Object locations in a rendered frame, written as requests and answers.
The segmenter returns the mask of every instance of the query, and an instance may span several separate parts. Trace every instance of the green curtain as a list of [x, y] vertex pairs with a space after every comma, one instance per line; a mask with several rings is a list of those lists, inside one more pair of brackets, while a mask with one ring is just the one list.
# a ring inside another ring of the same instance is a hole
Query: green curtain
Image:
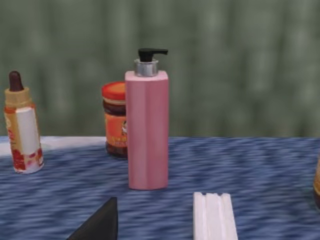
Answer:
[[124, 80], [138, 48], [159, 47], [171, 136], [318, 136], [319, 10], [319, 0], [1, 0], [0, 107], [18, 70], [42, 135], [103, 136], [101, 86]]

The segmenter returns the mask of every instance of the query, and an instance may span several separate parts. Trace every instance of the pink bottle body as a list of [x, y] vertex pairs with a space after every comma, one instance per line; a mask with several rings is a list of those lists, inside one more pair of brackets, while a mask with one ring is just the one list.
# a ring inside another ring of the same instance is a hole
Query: pink bottle body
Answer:
[[125, 74], [129, 188], [156, 190], [168, 186], [169, 78]]

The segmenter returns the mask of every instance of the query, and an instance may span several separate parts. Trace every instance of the blue tablecloth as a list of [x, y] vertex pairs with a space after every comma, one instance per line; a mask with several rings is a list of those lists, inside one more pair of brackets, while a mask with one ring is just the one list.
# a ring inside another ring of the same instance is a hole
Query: blue tablecloth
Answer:
[[128, 189], [127, 162], [103, 144], [44, 153], [13, 171], [0, 157], [0, 239], [63, 240], [118, 197], [120, 240], [193, 239], [193, 192], [230, 193], [240, 240], [319, 240], [317, 138], [171, 138], [169, 186]]

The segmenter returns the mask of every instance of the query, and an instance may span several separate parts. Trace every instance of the soap dispenser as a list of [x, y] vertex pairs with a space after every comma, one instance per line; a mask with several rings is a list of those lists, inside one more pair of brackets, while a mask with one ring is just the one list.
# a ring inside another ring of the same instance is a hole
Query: soap dispenser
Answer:
[[154, 54], [168, 50], [139, 49], [134, 71], [125, 73], [128, 182], [135, 190], [168, 186], [169, 78]]

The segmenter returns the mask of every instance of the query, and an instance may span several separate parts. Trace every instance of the partially visible jar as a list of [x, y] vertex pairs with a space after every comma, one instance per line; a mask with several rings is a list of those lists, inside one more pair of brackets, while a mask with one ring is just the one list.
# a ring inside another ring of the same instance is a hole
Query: partially visible jar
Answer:
[[320, 210], [320, 157], [318, 159], [318, 164], [316, 166], [315, 177], [313, 182], [313, 195], [315, 200], [315, 205]]
[[109, 154], [126, 158], [127, 121], [125, 82], [116, 81], [102, 87], [106, 150]]

